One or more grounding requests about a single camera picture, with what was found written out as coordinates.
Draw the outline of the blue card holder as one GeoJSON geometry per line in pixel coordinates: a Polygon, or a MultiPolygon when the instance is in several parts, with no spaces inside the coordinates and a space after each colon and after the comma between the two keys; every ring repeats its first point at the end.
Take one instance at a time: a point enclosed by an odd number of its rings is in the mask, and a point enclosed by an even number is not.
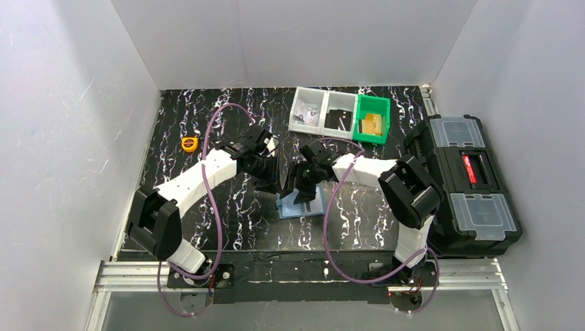
{"type": "Polygon", "coordinates": [[[326,208],[324,190],[322,187],[317,186],[315,193],[316,195],[314,200],[299,204],[294,203],[295,198],[299,194],[298,190],[296,189],[294,189],[293,192],[286,197],[281,197],[278,194],[275,205],[279,214],[279,218],[294,219],[324,215],[326,208]]]}

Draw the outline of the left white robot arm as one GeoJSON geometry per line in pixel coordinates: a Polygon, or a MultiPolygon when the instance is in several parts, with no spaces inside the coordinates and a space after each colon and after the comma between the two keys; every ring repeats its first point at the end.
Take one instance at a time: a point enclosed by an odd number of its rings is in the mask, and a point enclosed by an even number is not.
{"type": "Polygon", "coordinates": [[[256,179],[258,190],[277,194],[278,146],[278,138],[251,125],[240,136],[218,143],[178,177],[154,188],[141,186],[132,200],[126,236],[158,261],[167,261],[192,279],[202,279],[208,257],[183,237],[182,218],[211,190],[241,172],[256,179]]]}

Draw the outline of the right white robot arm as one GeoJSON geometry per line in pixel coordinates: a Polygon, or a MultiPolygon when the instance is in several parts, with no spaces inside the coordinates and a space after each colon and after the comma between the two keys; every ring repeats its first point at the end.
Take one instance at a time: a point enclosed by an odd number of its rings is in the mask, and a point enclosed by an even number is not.
{"type": "Polygon", "coordinates": [[[296,203],[315,199],[324,181],[351,182],[381,190],[399,223],[394,262],[414,270],[424,260],[430,225],[444,191],[422,162],[411,154],[399,159],[371,159],[328,150],[313,139],[299,149],[304,160],[290,165],[281,197],[295,193],[296,203]]]}

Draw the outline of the small items in grey bin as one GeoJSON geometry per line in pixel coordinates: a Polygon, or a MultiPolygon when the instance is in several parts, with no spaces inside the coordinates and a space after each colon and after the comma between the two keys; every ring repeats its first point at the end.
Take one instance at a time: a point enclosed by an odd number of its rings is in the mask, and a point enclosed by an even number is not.
{"type": "Polygon", "coordinates": [[[294,117],[305,126],[317,127],[320,117],[320,108],[315,108],[307,105],[299,105],[295,108],[294,117]]]}

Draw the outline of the left grey storage bin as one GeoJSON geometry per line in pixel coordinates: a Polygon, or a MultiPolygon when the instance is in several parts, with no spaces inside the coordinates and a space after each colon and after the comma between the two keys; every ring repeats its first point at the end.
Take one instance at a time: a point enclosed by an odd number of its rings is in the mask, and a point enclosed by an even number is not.
{"type": "Polygon", "coordinates": [[[319,134],[323,128],[327,96],[326,90],[297,87],[290,107],[288,129],[292,132],[319,134]]]}

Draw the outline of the grey storage bin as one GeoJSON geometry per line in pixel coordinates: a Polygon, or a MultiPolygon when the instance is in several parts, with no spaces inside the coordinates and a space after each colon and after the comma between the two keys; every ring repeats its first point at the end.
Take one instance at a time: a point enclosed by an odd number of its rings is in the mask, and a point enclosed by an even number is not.
{"type": "Polygon", "coordinates": [[[292,132],[319,134],[323,128],[327,96],[326,90],[297,87],[290,107],[288,129],[292,132]]]}
{"type": "Polygon", "coordinates": [[[320,135],[351,140],[355,128],[358,95],[327,91],[321,111],[320,135]]]}

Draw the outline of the middle grey storage bin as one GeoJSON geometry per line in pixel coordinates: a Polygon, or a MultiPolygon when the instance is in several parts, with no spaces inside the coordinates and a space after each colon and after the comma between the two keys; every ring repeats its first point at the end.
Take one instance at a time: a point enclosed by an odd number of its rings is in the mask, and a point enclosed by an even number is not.
{"type": "Polygon", "coordinates": [[[327,91],[321,111],[320,135],[351,140],[355,128],[358,95],[327,91]]]}

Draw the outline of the orange tape measure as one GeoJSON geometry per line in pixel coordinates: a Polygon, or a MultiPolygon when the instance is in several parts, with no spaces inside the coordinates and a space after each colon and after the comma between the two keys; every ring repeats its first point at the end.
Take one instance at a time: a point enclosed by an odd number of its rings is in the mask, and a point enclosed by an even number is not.
{"type": "Polygon", "coordinates": [[[183,137],[181,140],[181,148],[184,152],[192,153],[197,150],[199,140],[197,137],[183,137]]]}

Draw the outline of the yellow items in green bin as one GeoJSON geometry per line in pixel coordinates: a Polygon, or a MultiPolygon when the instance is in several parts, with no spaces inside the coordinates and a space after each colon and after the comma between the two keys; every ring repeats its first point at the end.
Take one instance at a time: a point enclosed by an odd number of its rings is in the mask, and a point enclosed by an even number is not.
{"type": "Polygon", "coordinates": [[[359,132],[380,137],[382,135],[382,116],[380,114],[368,113],[359,120],[359,132]]]}

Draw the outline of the green storage bin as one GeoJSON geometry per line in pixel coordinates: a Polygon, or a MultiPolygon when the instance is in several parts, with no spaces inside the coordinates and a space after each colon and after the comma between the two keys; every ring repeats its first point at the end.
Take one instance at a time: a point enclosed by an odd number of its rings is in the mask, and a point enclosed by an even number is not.
{"type": "Polygon", "coordinates": [[[390,132],[390,106],[390,99],[359,94],[352,140],[385,145],[390,132]]]}

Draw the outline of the black toolbox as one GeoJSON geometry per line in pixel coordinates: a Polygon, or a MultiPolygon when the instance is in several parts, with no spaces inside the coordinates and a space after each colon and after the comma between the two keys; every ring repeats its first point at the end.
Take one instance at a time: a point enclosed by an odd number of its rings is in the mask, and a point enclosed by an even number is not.
{"type": "Polygon", "coordinates": [[[433,115],[407,134],[404,148],[445,192],[428,235],[438,255],[498,257],[519,241],[522,225],[479,118],[433,115]]]}

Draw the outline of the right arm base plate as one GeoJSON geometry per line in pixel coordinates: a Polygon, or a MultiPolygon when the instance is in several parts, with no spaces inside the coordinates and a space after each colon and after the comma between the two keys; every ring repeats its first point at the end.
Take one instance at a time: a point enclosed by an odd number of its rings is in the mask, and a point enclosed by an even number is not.
{"type": "Polygon", "coordinates": [[[404,267],[392,277],[370,286],[387,289],[394,309],[413,313],[427,305],[423,298],[423,289],[429,287],[435,290],[438,276],[437,264],[423,259],[413,269],[404,267]]]}

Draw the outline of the aluminium frame rail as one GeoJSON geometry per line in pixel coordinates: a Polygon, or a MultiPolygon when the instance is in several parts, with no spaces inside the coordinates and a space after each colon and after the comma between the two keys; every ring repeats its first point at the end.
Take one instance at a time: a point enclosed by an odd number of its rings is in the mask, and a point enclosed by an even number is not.
{"type": "MultiPolygon", "coordinates": [[[[441,259],[440,290],[490,290],[505,330],[519,330],[508,298],[508,286],[498,260],[441,259]]],[[[92,289],[86,330],[100,330],[113,292],[154,292],[158,263],[154,261],[103,262],[92,289]]]]}

